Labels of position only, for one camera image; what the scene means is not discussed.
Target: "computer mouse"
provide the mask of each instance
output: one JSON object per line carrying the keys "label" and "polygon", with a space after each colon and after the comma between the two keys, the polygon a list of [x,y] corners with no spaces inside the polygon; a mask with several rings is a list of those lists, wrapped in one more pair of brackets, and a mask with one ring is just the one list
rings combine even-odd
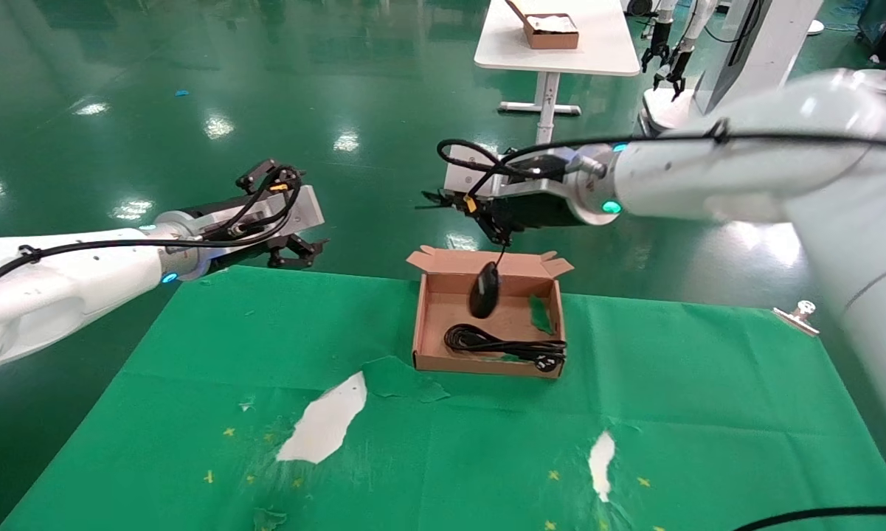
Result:
{"label": "computer mouse", "polygon": [[499,269],[495,262],[486,263],[476,276],[469,292],[469,313],[476,319],[486,319],[499,304]]}

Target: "table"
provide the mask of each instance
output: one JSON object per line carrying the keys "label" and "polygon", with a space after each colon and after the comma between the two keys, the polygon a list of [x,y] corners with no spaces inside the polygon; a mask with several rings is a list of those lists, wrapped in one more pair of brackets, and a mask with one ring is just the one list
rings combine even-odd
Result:
{"label": "table", "polygon": [[[536,6],[537,2],[526,4],[529,10]],[[555,112],[581,114],[577,105],[557,105],[561,74],[639,74],[639,60],[618,0],[557,0],[544,6],[544,13],[570,14],[581,33],[576,50],[531,49],[521,21],[505,0],[492,0],[475,60],[482,68],[538,73],[533,103],[503,101],[499,106],[500,111],[540,112],[538,144],[550,142]]]}
{"label": "table", "polygon": [[[564,294],[568,361],[544,380],[412,371],[418,293],[243,266],[185,283],[1,528],[728,531],[886,504],[826,350],[769,310]],[[359,370],[373,393],[341,448],[275,460]],[[390,389],[406,371],[449,396]],[[610,503],[587,467],[602,431]],[[886,530],[829,520],[788,529]]]}

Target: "green paper scrap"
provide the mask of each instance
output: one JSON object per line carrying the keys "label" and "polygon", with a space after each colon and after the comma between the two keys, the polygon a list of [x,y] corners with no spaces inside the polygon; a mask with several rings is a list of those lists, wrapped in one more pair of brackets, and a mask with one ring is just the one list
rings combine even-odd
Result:
{"label": "green paper scrap", "polygon": [[432,378],[416,372],[393,356],[369,361],[361,366],[361,370],[364,371],[367,391],[379,397],[413,398],[430,403],[449,396]]}
{"label": "green paper scrap", "polygon": [[544,306],[544,300],[537,296],[529,296],[527,304],[531,306],[531,324],[541,332],[547,335],[553,335],[554,329],[551,328],[551,317],[547,315],[547,307]]}
{"label": "green paper scrap", "polygon": [[256,507],[256,512],[253,513],[254,531],[274,531],[275,528],[285,521],[285,518],[285,513],[263,510],[263,508]]}

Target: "small cardboard box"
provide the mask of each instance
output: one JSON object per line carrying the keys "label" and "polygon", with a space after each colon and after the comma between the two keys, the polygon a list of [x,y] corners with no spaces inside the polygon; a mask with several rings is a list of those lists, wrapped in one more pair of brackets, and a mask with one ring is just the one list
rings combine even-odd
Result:
{"label": "small cardboard box", "polygon": [[[572,19],[570,15],[567,13],[524,13],[524,11],[521,10],[521,7],[518,7],[516,1],[505,1],[508,3],[508,6],[511,7],[511,10],[514,11],[514,14],[517,14],[518,18],[521,19],[521,24],[524,24],[525,37],[527,38],[528,46],[536,50],[577,49],[577,43],[578,40],[580,40],[581,34],[578,33],[577,26],[574,24],[574,19]],[[534,26],[531,26],[531,21],[528,20],[529,17],[565,17],[570,21],[571,27],[574,27],[574,31],[565,33],[541,31],[540,29],[535,29]]]}
{"label": "small cardboard box", "polygon": [[[422,246],[407,262],[423,270],[413,333],[413,366],[419,370],[447,370],[479,374],[508,374],[557,378],[564,364],[541,372],[530,362],[500,359],[502,353],[463,353],[450,350],[443,336],[453,325],[467,323],[507,341],[566,340],[561,289],[557,276],[574,269],[554,251],[537,254],[505,253],[499,263],[499,305],[487,319],[469,313],[469,291],[486,263],[499,259],[497,252],[452,251]],[[531,324],[531,295],[547,300],[552,335]]]}

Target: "green floor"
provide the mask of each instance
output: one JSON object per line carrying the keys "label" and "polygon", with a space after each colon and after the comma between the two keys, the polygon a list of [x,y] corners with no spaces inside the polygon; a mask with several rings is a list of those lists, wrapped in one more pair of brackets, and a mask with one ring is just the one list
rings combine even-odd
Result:
{"label": "green floor", "polygon": [[[827,1],[825,23],[847,23]],[[472,63],[487,0],[0,0],[0,236],[136,226],[236,195],[262,158],[308,171],[328,219],[316,270],[413,279],[421,244],[486,244],[450,211],[416,211],[442,182],[436,142],[521,147],[534,74]],[[640,24],[631,21],[634,34]],[[862,67],[851,31],[807,40],[794,77]],[[707,50],[707,37],[702,48]],[[701,63],[690,67],[696,74]],[[651,74],[565,75],[555,138],[629,133]],[[178,90],[186,97],[174,97]],[[601,229],[520,235],[577,266],[572,293],[769,308],[821,302],[786,226],[623,216]],[[163,287],[62,343],[0,369],[0,520],[37,478],[166,300]],[[854,354],[817,323],[886,457],[886,421]]]}

